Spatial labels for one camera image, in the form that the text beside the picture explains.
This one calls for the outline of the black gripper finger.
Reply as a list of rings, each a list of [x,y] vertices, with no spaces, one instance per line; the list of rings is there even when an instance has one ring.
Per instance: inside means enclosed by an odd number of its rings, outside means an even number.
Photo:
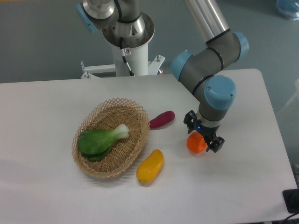
[[[225,140],[220,136],[214,136],[212,139],[207,138],[206,139],[206,144],[207,144],[206,152],[208,152],[208,151],[213,151],[214,153],[218,152],[222,148],[224,142],[225,142]]]
[[[183,123],[187,126],[188,131],[187,133],[190,134],[193,131],[197,131],[199,127],[198,119],[196,113],[191,110],[189,111],[185,117]]]

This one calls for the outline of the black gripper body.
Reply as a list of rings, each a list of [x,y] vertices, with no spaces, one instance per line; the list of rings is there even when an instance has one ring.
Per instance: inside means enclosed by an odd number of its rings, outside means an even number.
[[[193,128],[199,132],[203,137],[205,142],[220,142],[221,138],[217,136],[217,130],[221,124],[221,121],[211,121],[203,117],[197,117],[192,119]]]

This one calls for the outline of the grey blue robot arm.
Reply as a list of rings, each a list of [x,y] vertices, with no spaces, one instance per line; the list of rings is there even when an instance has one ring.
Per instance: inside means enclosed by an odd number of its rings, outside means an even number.
[[[189,132],[199,132],[208,150],[217,152],[224,139],[216,132],[236,94],[234,82],[219,72],[242,58],[249,43],[242,33],[230,30],[214,0],[187,0],[185,5],[206,48],[196,55],[187,51],[177,55],[171,72],[199,101],[198,110],[184,118]],[[101,30],[111,45],[117,76],[158,73],[159,68],[148,61],[148,44],[155,28],[152,19],[141,11],[140,1],[83,0],[76,10],[85,27],[92,33]]]

